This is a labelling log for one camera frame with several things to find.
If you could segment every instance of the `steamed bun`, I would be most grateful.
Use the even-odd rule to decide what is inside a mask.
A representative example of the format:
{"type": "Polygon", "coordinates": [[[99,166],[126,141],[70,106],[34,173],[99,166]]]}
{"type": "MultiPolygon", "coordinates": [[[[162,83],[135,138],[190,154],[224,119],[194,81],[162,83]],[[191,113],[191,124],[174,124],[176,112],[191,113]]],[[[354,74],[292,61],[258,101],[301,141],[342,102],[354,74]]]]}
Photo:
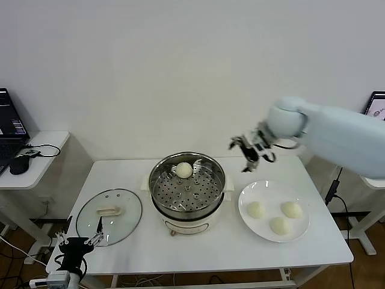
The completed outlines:
{"type": "Polygon", "coordinates": [[[247,212],[255,219],[261,219],[265,216],[266,209],[260,202],[252,202],[247,205],[247,212]]]}
{"type": "Polygon", "coordinates": [[[285,202],[281,204],[281,210],[286,217],[300,219],[303,216],[301,206],[296,202],[285,202]]]}
{"type": "Polygon", "coordinates": [[[288,235],[291,232],[289,222],[283,217],[275,217],[271,219],[270,228],[277,235],[288,235]]]}
{"type": "Polygon", "coordinates": [[[193,168],[189,163],[179,163],[175,168],[175,173],[182,179],[187,179],[193,174],[193,168]]]}

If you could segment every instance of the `computer mouse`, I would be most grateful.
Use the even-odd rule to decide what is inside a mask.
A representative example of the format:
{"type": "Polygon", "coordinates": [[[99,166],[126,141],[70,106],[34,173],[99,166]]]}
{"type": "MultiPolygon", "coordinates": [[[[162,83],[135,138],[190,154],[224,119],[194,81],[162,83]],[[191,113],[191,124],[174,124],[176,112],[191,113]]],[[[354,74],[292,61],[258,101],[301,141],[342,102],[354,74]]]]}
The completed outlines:
{"type": "Polygon", "coordinates": [[[31,157],[28,155],[21,155],[11,160],[10,173],[12,175],[20,175],[21,173],[25,173],[29,169],[30,158],[31,157]]]}

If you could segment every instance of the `round plate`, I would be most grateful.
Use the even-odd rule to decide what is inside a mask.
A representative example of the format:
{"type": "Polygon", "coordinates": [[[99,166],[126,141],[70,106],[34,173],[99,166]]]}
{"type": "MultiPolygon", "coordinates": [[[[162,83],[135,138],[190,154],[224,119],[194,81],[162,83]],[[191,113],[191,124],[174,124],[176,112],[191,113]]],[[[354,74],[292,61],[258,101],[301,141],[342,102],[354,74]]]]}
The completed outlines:
{"type": "Polygon", "coordinates": [[[273,242],[290,242],[302,237],[309,225],[310,216],[308,204],[297,197],[296,192],[274,181],[257,181],[243,189],[238,199],[238,208],[243,221],[257,235],[273,242]],[[290,219],[281,211],[284,202],[297,202],[302,210],[301,219],[290,219]],[[247,212],[247,205],[252,202],[261,202],[266,209],[265,217],[254,219],[247,212]],[[288,235],[278,235],[270,229],[270,220],[275,217],[284,217],[290,224],[292,231],[288,235]]]}
{"type": "Polygon", "coordinates": [[[80,210],[76,219],[79,237],[95,235],[100,219],[97,210],[105,206],[118,206],[122,212],[117,216],[102,217],[104,238],[98,246],[110,246],[128,237],[142,216],[142,204],[135,193],[123,188],[103,191],[90,199],[80,210]]]}

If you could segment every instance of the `laptop screen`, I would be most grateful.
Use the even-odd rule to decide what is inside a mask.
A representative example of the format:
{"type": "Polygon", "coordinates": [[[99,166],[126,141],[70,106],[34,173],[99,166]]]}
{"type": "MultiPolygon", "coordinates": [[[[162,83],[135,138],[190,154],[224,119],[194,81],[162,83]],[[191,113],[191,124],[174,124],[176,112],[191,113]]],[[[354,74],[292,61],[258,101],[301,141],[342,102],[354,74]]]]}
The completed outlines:
{"type": "Polygon", "coordinates": [[[27,135],[6,90],[0,89],[0,137],[27,135]]]}

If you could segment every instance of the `white plate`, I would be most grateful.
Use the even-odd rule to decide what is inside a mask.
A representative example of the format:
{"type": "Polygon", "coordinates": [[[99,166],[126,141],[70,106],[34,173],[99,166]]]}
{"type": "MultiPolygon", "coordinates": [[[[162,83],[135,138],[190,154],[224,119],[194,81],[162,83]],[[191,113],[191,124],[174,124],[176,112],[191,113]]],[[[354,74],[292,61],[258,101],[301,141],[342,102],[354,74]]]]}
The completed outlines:
{"type": "Polygon", "coordinates": [[[285,185],[274,181],[257,181],[243,189],[238,199],[238,208],[243,221],[257,235],[273,242],[290,242],[302,237],[309,225],[310,216],[308,204],[305,204],[297,197],[296,192],[285,185]],[[290,219],[281,211],[281,204],[284,202],[297,202],[302,210],[301,219],[290,219]],[[247,212],[247,205],[252,202],[261,202],[266,208],[265,217],[254,219],[247,212]],[[292,231],[288,235],[277,235],[270,229],[270,220],[275,217],[285,218],[292,231]]]}

